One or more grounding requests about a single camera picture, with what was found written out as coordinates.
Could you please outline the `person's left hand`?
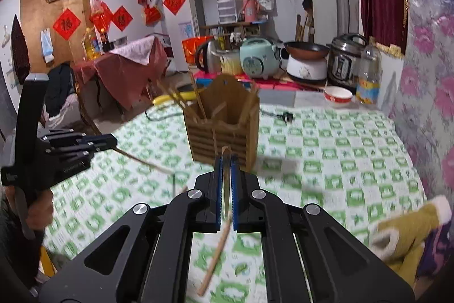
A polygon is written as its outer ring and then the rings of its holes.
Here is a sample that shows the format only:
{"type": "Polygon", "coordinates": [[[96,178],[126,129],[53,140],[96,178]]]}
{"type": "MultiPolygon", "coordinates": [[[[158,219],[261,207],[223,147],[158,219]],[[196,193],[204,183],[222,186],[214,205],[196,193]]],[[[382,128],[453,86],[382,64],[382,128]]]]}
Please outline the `person's left hand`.
{"type": "MultiPolygon", "coordinates": [[[[17,214],[15,206],[15,188],[4,186],[3,188],[10,209],[17,214]]],[[[43,191],[39,197],[30,205],[26,224],[31,230],[44,231],[53,221],[53,192],[51,189],[43,191]]]]}

